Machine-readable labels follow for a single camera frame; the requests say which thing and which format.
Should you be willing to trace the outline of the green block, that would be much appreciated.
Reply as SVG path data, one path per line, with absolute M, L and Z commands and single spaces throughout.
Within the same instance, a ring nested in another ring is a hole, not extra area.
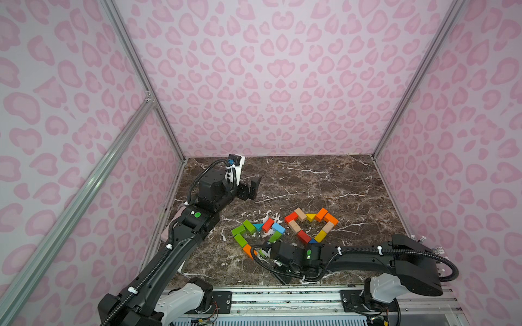
M 254 224 L 251 223 L 251 222 L 248 221 L 248 220 L 245 220 L 245 221 L 243 222 L 243 227 L 246 229 L 246 231 L 247 231 L 249 234 L 254 234 L 254 233 L 257 231 L 257 229 L 256 229 L 256 227 L 254 226 Z
M 247 240 L 243 237 L 242 234 L 236 234 L 234 236 L 234 239 L 242 248 L 244 248 L 247 245 Z
M 282 236 L 282 233 L 279 231 L 275 231 L 272 236 L 269 239 L 270 244 L 274 244 L 276 241 L 278 241 Z
M 236 236 L 236 235 L 244 235 L 245 233 L 247 232 L 246 230 L 246 227 L 244 225 L 240 225 L 234 229 L 232 229 L 231 233 L 232 233 L 232 236 Z

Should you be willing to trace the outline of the red block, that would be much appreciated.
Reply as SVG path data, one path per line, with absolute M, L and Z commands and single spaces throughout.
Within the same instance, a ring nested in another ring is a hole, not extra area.
M 262 230 L 264 232 L 269 232 L 272 227 L 273 227 L 273 224 L 275 223 L 275 221 L 271 218 L 269 218 L 268 220 L 265 221 L 265 223 L 262 225 Z
M 284 221 L 285 223 L 289 224 L 291 221 L 297 220 L 299 218 L 299 215 L 294 211 L 291 214 L 289 214 L 287 217 L 285 217 Z
M 311 241 L 311 237 L 303 230 L 300 230 L 298 233 L 297 233 L 297 236 L 299 238 L 299 240 L 301 242 L 303 242 L 304 244 L 308 244 L 310 243 Z

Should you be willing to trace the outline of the tan block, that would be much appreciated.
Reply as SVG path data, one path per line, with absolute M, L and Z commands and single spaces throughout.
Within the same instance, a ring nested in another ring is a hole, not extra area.
M 335 225 L 333 224 L 333 222 L 329 221 L 323 228 L 322 228 L 322 232 L 325 232 L 325 233 L 329 233 L 333 228 L 335 227 Z
M 302 211 L 302 209 L 297 208 L 294 212 L 297 214 L 299 221 L 307 220 L 307 215 Z
M 299 226 L 299 224 L 296 222 L 296 220 L 292 220 L 288 223 L 290 229 L 292 230 L 293 233 L 295 234 L 298 234 L 299 232 L 302 231 L 301 227 Z

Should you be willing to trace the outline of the light blue block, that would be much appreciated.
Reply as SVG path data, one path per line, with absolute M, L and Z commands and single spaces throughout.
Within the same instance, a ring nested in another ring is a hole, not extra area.
M 284 234 L 286 229 L 281 226 L 280 224 L 278 223 L 274 223 L 271 227 L 275 232 L 279 232 L 280 234 Z

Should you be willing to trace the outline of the yellow rectangular block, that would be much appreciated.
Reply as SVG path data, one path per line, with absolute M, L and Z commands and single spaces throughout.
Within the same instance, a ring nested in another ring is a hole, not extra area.
M 328 233 L 322 230 L 322 231 L 320 231 L 319 234 L 314 238 L 314 240 L 315 240 L 317 243 L 321 243 L 321 242 L 326 238 L 327 235 L 328 235 Z

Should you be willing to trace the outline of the orange block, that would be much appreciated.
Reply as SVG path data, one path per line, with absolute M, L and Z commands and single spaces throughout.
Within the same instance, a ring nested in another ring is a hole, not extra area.
M 336 226 L 338 224 L 338 219 L 335 218 L 332 214 L 327 213 L 324 217 L 324 221 L 327 224 L 332 224 L 333 226 Z
M 326 215 L 328 214 L 328 210 L 325 208 L 322 208 L 316 215 L 315 220 L 317 221 L 323 221 L 325 220 Z
M 251 246 L 249 244 L 246 244 L 242 250 L 251 258 L 253 259 L 253 254 L 251 252 Z

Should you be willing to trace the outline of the yellow triangle block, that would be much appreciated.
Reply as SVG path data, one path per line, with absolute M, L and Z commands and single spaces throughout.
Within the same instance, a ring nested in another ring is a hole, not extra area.
M 310 222 L 312 222 L 315 219 L 315 216 L 316 216 L 315 213 L 306 214 L 307 220 Z

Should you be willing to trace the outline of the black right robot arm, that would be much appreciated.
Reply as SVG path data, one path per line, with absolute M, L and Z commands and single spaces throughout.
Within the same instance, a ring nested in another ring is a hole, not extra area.
M 377 245 L 339 247 L 323 243 L 295 247 L 278 240 L 252 245 L 255 263 L 282 277 L 308 283 L 321 281 L 328 272 L 361 270 L 397 277 L 407 291 L 420 296 L 441 296 L 442 283 L 459 277 L 458 267 L 423 244 L 396 234 Z

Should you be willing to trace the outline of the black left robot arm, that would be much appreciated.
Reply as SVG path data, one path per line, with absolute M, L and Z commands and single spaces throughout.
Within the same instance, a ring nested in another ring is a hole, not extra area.
M 220 221 L 220 212 L 235 198 L 254 200 L 261 182 L 241 182 L 245 157 L 231 154 L 205 168 L 190 184 L 179 216 L 166 229 L 163 248 L 117 295 L 107 294 L 98 305 L 102 325 L 170 325 L 187 312 L 207 312 L 213 287 L 192 278 L 163 296 L 180 266 Z

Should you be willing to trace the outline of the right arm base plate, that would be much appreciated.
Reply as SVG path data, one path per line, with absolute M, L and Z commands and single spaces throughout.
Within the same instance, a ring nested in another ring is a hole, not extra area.
M 397 312 L 398 305 L 395 301 L 390 303 L 378 302 L 371 294 L 364 290 L 348 289 L 340 291 L 341 303 L 345 312 L 354 312 L 361 315 L 381 315 L 385 312 Z

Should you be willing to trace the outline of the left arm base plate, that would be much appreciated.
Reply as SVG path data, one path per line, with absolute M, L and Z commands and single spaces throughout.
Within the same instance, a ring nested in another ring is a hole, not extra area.
M 216 311 L 218 314 L 230 314 L 231 306 L 231 291 L 205 292 L 200 306 L 198 306 L 194 312 L 197 314 L 207 314 Z

